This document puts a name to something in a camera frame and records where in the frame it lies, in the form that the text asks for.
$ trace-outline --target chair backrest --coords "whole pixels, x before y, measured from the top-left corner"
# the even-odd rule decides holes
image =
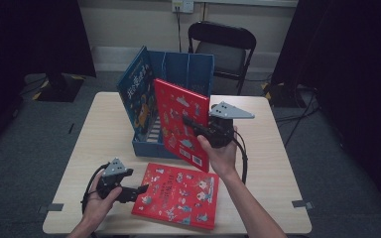
[[[248,30],[207,21],[196,22],[190,25],[188,37],[190,41],[190,53],[194,52],[192,40],[252,51],[256,47],[256,38]]]

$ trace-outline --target blue box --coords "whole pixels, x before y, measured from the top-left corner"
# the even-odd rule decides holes
[[[149,53],[151,67],[156,78],[201,95],[210,96],[214,73],[212,55],[152,51]],[[134,136],[132,145],[135,155],[138,157],[178,158],[164,147],[160,121],[156,121],[154,124],[147,142],[138,141]]]

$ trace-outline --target cable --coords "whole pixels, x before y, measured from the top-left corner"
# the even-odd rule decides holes
[[[244,151],[246,152],[246,145],[245,145],[245,143],[244,143],[244,140],[243,140],[243,137],[240,135],[240,133],[238,133],[237,131],[234,131],[234,133],[236,133],[237,134],[237,136],[239,136],[240,137],[240,140],[242,140],[242,143],[243,143],[243,148],[244,148]]]
[[[246,184],[247,161],[248,161],[248,158],[246,155],[246,149],[243,149],[243,147],[240,145],[240,143],[234,137],[233,137],[233,142],[237,145],[237,147],[240,149],[240,152],[242,153],[242,161],[243,161],[242,181],[244,184]]]
[[[245,81],[269,81],[270,79],[257,79],[257,80],[254,80],[254,79],[244,79]]]
[[[293,137],[294,132],[296,131],[297,127],[299,126],[299,123],[302,121],[303,118],[305,118],[305,114],[308,112],[309,108],[311,107],[312,101],[314,100],[315,94],[312,94],[311,100],[309,101],[309,105],[306,107],[306,110],[303,112],[302,116],[297,121],[295,127],[293,128],[292,132],[290,133],[289,138],[287,139],[286,143],[284,144],[284,147],[287,148],[287,145],[290,142],[290,139]]]
[[[312,100],[313,100],[313,97],[317,95],[317,92],[315,89],[300,89],[300,91],[302,90],[307,90],[307,91],[311,91],[313,92],[314,94],[312,95],[312,98],[311,98],[311,101],[309,102],[309,105],[307,106],[307,108],[311,107],[312,105]],[[306,115],[303,115],[303,117],[309,117],[313,114],[315,114],[316,112],[319,111],[319,106],[317,108],[315,108],[312,112],[310,112],[309,114],[306,114]],[[281,118],[278,118],[278,119],[275,119],[276,122],[284,122],[284,121],[293,121],[293,120],[299,120],[301,116],[287,116],[287,117],[281,117]]]
[[[206,11],[206,3],[203,3],[203,13],[202,13],[202,20],[205,21],[205,11]]]
[[[181,41],[181,12],[180,7],[175,7],[176,9],[176,18],[178,19],[178,30],[179,30],[179,52],[182,52],[182,41]]]
[[[95,190],[95,191],[92,191],[92,192],[89,192],[89,189],[91,188],[92,182],[94,181],[94,179],[95,179],[95,177],[97,176],[97,174],[98,174],[101,170],[106,169],[109,165],[110,165],[110,163],[107,163],[106,165],[102,165],[100,168],[98,168],[98,169],[94,172],[94,174],[92,175],[91,179],[89,180],[89,182],[88,182],[88,186],[86,187],[84,196],[83,196],[82,201],[81,201],[81,204],[82,204],[82,206],[81,206],[82,214],[84,213],[85,208],[86,208],[86,205],[87,205],[87,203],[88,203],[88,197],[89,197],[89,195],[92,194],[92,193],[94,193],[94,192],[96,192],[96,190]],[[97,238],[97,235],[95,234],[94,231],[91,233],[91,237],[92,237],[92,238]]]

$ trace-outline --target black curtain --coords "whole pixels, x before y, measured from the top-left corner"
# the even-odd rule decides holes
[[[272,79],[317,88],[344,149],[381,191],[381,1],[300,0]]]
[[[30,73],[95,77],[76,0],[0,1],[0,117]]]

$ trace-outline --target black handheld controller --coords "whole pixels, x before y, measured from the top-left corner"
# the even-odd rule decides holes
[[[112,189],[120,185],[125,177],[132,176],[134,170],[126,169],[118,158],[115,158],[104,170],[103,175],[97,184],[97,192],[101,198],[106,198]],[[121,203],[128,201],[135,202],[139,194],[145,193],[148,185],[142,185],[138,188],[122,186],[122,192],[116,198]]]
[[[220,102],[212,105],[209,111],[208,127],[194,122],[188,116],[183,116],[184,124],[193,129],[195,136],[202,135],[209,141],[212,148],[225,147],[234,138],[233,119],[254,118],[255,115],[235,106]]]

